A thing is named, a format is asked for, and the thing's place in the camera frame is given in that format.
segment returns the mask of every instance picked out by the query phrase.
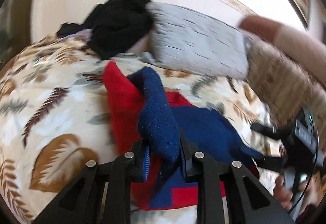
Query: folded clothing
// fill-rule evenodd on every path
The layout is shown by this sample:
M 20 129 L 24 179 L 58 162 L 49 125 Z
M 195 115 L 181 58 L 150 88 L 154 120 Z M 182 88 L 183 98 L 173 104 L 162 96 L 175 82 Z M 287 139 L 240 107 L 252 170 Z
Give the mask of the folded clothing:
M 181 6 L 148 3 L 154 26 L 151 48 L 156 66 L 209 76 L 244 79 L 243 34 L 213 17 Z
M 239 27 L 272 43 L 321 83 L 326 83 L 326 46 L 309 33 L 258 15 L 246 17 Z
M 99 4 L 83 24 L 64 23 L 57 35 L 60 37 L 75 34 L 92 28 L 92 36 L 87 45 L 101 59 L 126 52 L 152 26 L 152 19 L 145 9 L 150 0 L 109 0 Z
M 179 94 L 173 94 L 177 100 L 171 100 L 172 94 L 165 95 L 160 78 L 152 68 L 144 67 L 126 78 L 110 62 L 103 82 L 108 90 L 111 125 L 119 154 L 128 151 L 141 136 L 149 142 L 155 155 L 151 157 L 147 181 L 131 185 L 132 197 L 142 209 L 197 204 L 197 184 L 185 183 L 178 170 L 179 127 L 200 151 L 220 162 L 239 160 L 258 174 L 251 157 L 262 154 L 246 147 L 235 128 L 219 112 L 191 106 Z

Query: black cloth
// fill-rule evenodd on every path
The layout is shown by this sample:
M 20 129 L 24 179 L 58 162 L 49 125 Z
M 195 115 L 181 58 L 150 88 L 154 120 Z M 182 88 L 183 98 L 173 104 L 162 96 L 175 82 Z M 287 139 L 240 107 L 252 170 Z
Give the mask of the black cloth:
M 83 24 L 64 23 L 57 36 L 64 37 L 83 29 L 93 29 L 87 45 L 101 59 L 126 52 L 152 27 L 153 20 L 145 9 L 150 0 L 109 0 L 99 4 Z

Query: white pillow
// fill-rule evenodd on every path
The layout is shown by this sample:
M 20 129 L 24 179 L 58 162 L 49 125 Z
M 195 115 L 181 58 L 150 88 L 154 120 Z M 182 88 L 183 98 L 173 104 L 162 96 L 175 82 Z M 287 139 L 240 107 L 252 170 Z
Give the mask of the white pillow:
M 156 65 L 173 70 L 244 79 L 245 37 L 236 28 L 196 11 L 148 3 L 154 20 L 151 45 Z

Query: black cable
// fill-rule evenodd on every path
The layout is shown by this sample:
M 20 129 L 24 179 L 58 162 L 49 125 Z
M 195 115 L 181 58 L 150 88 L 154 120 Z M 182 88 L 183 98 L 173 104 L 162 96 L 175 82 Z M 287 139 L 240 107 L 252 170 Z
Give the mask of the black cable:
M 309 184 L 310 184 L 310 182 L 311 182 L 312 174 L 314 173 L 314 171 L 315 171 L 315 169 L 316 169 L 317 158 L 318 158 L 318 148 L 319 148 L 319 134 L 318 134 L 318 132 L 316 133 L 316 140 L 317 140 L 317 142 L 316 142 L 316 153 L 315 153 L 315 156 L 316 156 L 316 157 L 315 157 L 314 167 L 313 167 L 312 172 L 311 172 L 311 174 L 310 174 L 310 177 L 309 177 L 309 179 L 308 179 L 307 185 L 306 185 L 306 187 L 304 188 L 304 191 L 302 192 L 302 194 L 301 194 L 300 198 L 298 199 L 298 201 L 297 201 L 297 202 L 293 205 L 293 207 L 289 210 L 289 214 L 294 210 L 294 208 L 299 204 L 299 202 L 301 201 L 301 199 L 304 197 L 304 195 L 305 195 L 305 193 L 306 193 L 306 191 L 307 191 L 307 189 L 308 189 L 308 186 L 309 186 Z

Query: mattress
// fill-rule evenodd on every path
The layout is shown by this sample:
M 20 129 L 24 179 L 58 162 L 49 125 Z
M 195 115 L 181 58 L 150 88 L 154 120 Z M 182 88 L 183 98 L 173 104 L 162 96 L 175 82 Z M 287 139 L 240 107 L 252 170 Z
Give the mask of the mattress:
M 112 58 L 124 75 L 144 66 L 159 74 L 166 91 L 178 91 L 197 107 L 220 111 L 243 142 L 279 155 L 280 143 L 250 130 L 271 125 L 268 107 L 245 81 L 158 68 L 134 54 Z M 110 112 L 100 60 L 76 38 L 48 36 L 15 57 L 0 80 L 0 194 L 20 223 L 31 223 L 56 194 L 93 159 L 115 159 Z M 276 173 L 259 169 L 272 192 Z M 196 206 L 142 211 L 132 223 L 195 223 Z

